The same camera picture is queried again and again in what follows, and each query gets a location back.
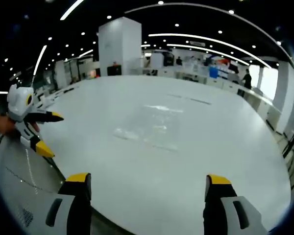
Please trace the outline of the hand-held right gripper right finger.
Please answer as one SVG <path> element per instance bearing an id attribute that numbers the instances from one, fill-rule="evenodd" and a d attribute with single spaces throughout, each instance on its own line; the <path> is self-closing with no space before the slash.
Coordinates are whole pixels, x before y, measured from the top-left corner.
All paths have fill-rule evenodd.
<path id="1" fill-rule="evenodd" d="M 262 216 L 231 182 L 208 174 L 205 187 L 203 226 L 205 235 L 266 235 Z"/>

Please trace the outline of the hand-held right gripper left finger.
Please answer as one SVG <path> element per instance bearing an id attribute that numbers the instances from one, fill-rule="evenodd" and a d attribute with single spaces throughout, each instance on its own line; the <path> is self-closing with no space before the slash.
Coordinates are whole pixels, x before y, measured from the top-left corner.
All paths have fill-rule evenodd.
<path id="1" fill-rule="evenodd" d="M 57 193 L 39 196 L 32 215 L 30 235 L 89 235 L 91 174 L 71 175 Z"/>

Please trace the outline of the person's left hand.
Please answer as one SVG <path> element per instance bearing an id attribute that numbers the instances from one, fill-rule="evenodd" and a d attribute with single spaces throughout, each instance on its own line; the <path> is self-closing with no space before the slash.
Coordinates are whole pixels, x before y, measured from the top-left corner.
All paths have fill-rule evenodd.
<path id="1" fill-rule="evenodd" d="M 0 134 L 7 135 L 15 130 L 14 122 L 8 116 L 0 115 Z"/>

